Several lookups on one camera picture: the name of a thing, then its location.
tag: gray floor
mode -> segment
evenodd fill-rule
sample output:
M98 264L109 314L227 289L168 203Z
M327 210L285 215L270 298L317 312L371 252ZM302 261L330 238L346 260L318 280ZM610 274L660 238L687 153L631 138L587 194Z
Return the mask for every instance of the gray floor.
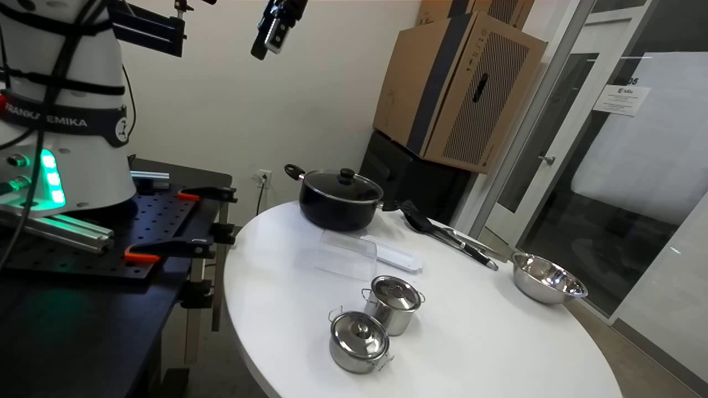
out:
M505 247L499 246L498 241L491 237L483 235L481 238L485 244L498 251ZM605 354L626 398L698 397L580 303L572 302L566 307ZM175 307L167 321L162 339L163 371L167 368L185 367L183 355L186 316L186 310ZM210 328L210 314L204 312L199 358L195 365L189 366L191 372L186 397L266 398L239 357L235 332L225 310L222 315L222 330L211 332Z

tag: steel pot lid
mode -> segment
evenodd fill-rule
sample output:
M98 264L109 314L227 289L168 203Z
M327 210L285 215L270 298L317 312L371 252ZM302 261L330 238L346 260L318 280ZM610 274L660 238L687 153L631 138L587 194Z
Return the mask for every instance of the steel pot lid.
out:
M389 307L413 311L421 306L421 295L410 283L395 276L377 276L371 281L376 298Z
M304 181L310 188L337 200L370 203L384 196L384 190L374 181L352 169L310 171Z
M378 358L389 348L389 336L384 327L363 312L339 314L332 321L331 333L337 346L356 358Z

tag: black table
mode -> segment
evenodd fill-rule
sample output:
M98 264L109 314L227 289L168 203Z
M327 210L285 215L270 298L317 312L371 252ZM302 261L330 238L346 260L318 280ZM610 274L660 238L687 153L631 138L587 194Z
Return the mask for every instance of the black table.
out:
M185 186L232 182L141 159L132 168L170 173ZM218 203L200 202L183 236L205 236L218 211ZM0 276L0 396L124 398L142 390L189 267L189 259L170 258L143 285Z

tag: cardboard box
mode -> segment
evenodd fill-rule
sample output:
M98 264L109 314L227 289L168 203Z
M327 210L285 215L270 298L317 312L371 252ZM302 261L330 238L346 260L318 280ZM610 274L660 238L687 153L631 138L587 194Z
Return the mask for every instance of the cardboard box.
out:
M374 127L423 159L486 173L545 47L479 12L403 30Z
M416 25L479 11L521 29L534 0L422 0Z

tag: pot handle ring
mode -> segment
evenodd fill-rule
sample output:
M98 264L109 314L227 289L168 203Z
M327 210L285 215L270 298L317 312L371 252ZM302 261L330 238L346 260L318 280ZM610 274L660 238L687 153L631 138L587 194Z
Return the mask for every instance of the pot handle ring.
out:
M285 173L293 180L302 181L305 179L305 170L301 169L299 166L288 163L283 168L285 169Z
M335 312L335 311L339 311L339 312L337 313L337 315L339 315L339 314L341 314L342 312L344 312L344 307L342 307L342 306L340 305L339 307L337 307L337 308L335 308L335 309L333 309L333 310L331 310L331 311L329 312L329 315L327 315L327 319L329 319L329 323L334 322L334 318L332 318L332 312Z
M382 360L380 360L377 364L374 364L374 368L376 368L377 372L380 372L381 369L384 368L384 366L388 365L389 362L396 358L396 356L389 355L388 352L386 352L384 355L386 356L386 360L383 360L382 358Z
M366 302L370 302L370 303L372 303L372 304L376 304L376 303L378 302L378 301L371 301L371 300L369 300L369 295L364 295L364 292L369 292L369 293L371 293L371 289L362 289L362 290L361 290L361 297L364 297L364 300L366 300Z

